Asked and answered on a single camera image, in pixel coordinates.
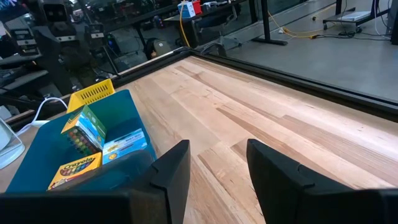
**concrete floor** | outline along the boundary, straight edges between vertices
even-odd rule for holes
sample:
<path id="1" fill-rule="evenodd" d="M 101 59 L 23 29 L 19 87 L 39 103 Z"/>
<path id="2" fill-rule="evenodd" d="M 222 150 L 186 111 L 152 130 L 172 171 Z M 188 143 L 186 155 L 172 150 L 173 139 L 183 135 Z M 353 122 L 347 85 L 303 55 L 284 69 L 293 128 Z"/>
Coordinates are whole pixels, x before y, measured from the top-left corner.
<path id="1" fill-rule="evenodd" d="M 302 9 L 302 14 L 317 12 L 329 4 L 329 0 L 317 0 L 307 3 L 309 7 Z M 357 11 L 369 11 L 371 0 L 348 1 L 348 8 L 357 7 Z M 381 0 L 381 10 L 387 8 L 387 0 Z M 335 8 L 320 13 L 316 21 L 311 16 L 303 17 L 286 27 L 295 32 L 322 29 L 322 19 L 332 16 Z M 284 13 L 275 16 L 279 25 L 289 23 Z M 385 33 L 385 26 L 378 18 L 377 29 Z M 361 26 L 363 32 L 375 34 L 375 23 L 369 21 Z M 345 26 L 347 31 L 355 30 L 355 26 Z M 319 34 L 338 34 L 343 31 L 341 24 L 331 29 L 320 31 Z M 286 46 L 246 42 L 241 48 L 228 51 L 228 56 L 276 68 L 284 72 L 294 73 L 318 82 L 335 85 L 349 90 L 398 101 L 398 46 L 389 41 L 356 40 L 356 39 L 315 39 L 291 38 L 278 34 L 278 29 L 271 32 L 273 39 L 288 40 Z M 358 38 L 383 39 L 378 36 L 357 34 Z"/>

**cardboard box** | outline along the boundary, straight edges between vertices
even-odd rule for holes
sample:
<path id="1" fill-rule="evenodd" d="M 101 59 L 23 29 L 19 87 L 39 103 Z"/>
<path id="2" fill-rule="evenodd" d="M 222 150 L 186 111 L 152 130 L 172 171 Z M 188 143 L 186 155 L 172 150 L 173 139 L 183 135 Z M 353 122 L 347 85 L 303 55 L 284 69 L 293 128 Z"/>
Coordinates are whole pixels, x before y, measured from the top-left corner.
<path id="1" fill-rule="evenodd" d="M 84 174 L 85 172 L 101 166 L 101 158 L 102 155 L 99 152 L 60 166 L 47 190 L 56 188 L 57 186 Z"/>
<path id="2" fill-rule="evenodd" d="M 178 11 L 181 12 L 181 5 L 182 3 L 178 4 Z M 191 18 L 195 16 L 195 10 L 193 8 L 192 2 L 185 2 L 184 8 L 182 9 L 182 17 L 183 18 Z"/>
<path id="3" fill-rule="evenodd" d="M 85 105 L 72 113 L 61 134 L 68 138 L 76 150 L 88 156 L 102 151 L 106 128 Z"/>
<path id="4" fill-rule="evenodd" d="M 147 146 L 148 143 L 140 128 L 113 141 L 107 142 L 103 149 L 102 163 L 106 164 L 130 152 L 143 150 Z"/>

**white device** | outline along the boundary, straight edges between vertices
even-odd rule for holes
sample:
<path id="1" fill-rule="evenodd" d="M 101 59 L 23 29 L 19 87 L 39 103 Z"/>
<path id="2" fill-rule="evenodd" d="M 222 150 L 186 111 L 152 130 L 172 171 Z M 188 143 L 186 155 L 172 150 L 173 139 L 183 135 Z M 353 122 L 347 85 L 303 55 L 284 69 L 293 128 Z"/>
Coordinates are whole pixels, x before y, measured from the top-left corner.
<path id="1" fill-rule="evenodd" d="M 361 12 L 353 12 L 348 15 L 339 17 L 337 19 L 344 20 L 344 21 L 358 21 L 358 20 L 363 19 L 366 16 L 370 16 L 370 15 L 371 15 L 371 11 L 361 11 Z"/>
<path id="2" fill-rule="evenodd" d="M 25 146 L 8 124 L 0 118 L 0 169 L 16 160 Z"/>

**yellow basket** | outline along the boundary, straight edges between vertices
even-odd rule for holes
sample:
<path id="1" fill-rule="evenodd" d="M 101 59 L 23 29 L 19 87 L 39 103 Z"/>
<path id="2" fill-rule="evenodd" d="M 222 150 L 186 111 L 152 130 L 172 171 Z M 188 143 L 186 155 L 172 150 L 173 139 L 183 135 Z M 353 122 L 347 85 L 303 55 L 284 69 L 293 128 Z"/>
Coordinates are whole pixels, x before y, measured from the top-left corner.
<path id="1" fill-rule="evenodd" d="M 67 113 L 76 110 L 83 105 L 89 105 L 97 100 L 112 95 L 115 92 L 111 79 L 104 80 L 75 93 L 72 93 L 69 100 Z"/>

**wood grain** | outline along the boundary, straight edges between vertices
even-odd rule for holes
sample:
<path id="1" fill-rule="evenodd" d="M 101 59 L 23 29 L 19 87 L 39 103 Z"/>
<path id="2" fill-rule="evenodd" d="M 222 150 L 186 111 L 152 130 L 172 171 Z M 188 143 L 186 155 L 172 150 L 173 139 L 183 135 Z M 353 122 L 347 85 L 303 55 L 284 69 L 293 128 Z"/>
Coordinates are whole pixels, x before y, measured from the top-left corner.
<path id="1" fill-rule="evenodd" d="M 191 140 L 185 223 L 265 222 L 246 162 L 248 138 L 354 189 L 398 185 L 396 123 L 195 57 L 122 89 L 158 156 Z M 34 130 L 27 134 L 29 143 Z"/>

